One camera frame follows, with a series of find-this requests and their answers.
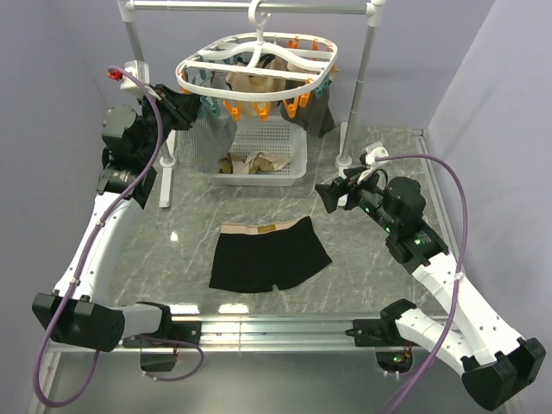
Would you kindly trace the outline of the white clip hanger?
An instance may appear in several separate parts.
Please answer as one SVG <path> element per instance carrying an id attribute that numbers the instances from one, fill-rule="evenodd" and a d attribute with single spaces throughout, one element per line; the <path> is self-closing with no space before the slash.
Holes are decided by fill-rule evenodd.
<path id="1" fill-rule="evenodd" d="M 307 105 L 311 91 L 320 95 L 336 72 L 338 47 L 334 42 L 309 34 L 267 32 L 265 26 L 270 14 L 260 11 L 261 5 L 261 1 L 248 5 L 253 33 L 214 41 L 182 60 L 175 69 L 182 92 L 221 98 L 236 121 L 242 116 L 245 104 L 250 104 L 263 121 L 268 118 L 273 103 L 282 103 L 288 116 L 294 117 L 298 107 Z M 258 68 L 264 54 L 283 59 L 287 70 Z M 284 78 L 286 89 L 272 93 L 234 92 L 225 82 L 229 72 Z"/>

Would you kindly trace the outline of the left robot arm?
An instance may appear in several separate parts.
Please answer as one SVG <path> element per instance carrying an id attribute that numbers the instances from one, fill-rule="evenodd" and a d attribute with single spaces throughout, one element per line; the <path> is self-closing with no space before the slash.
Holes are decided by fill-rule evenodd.
<path id="1" fill-rule="evenodd" d="M 157 172 L 149 166 L 156 146 L 173 131 L 191 128 L 200 98 L 164 85 L 153 88 L 157 106 L 139 100 L 107 111 L 103 120 L 103 169 L 91 219 L 68 269 L 50 293 L 39 293 L 32 311 L 53 342 L 110 352 L 119 341 L 143 335 L 155 347 L 174 335 L 168 306 L 139 302 L 107 305 L 110 282 L 128 232 L 143 212 Z"/>

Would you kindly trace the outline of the black underwear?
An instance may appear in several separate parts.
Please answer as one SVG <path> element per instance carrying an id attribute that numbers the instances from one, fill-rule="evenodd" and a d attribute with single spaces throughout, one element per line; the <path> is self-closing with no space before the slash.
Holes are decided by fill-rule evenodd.
<path id="1" fill-rule="evenodd" d="M 292 289 L 332 263 L 311 218 L 221 226 L 209 287 L 235 293 Z"/>

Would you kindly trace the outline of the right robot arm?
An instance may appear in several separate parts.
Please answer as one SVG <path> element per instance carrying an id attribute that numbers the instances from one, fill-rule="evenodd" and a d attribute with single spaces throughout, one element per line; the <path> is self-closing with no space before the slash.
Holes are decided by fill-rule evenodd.
<path id="1" fill-rule="evenodd" d="M 420 184 L 407 177 L 379 187 L 383 170 L 349 169 L 345 177 L 315 189 L 329 213 L 346 198 L 345 210 L 363 210 L 387 234 L 393 259 L 448 311 L 440 324 L 415 304 L 400 299 L 380 313 L 381 337 L 392 345 L 403 340 L 429 351 L 460 376 L 470 397 L 494 411 L 537 377 L 546 355 L 540 341 L 512 328 L 457 270 L 442 238 L 424 221 L 426 200 Z"/>

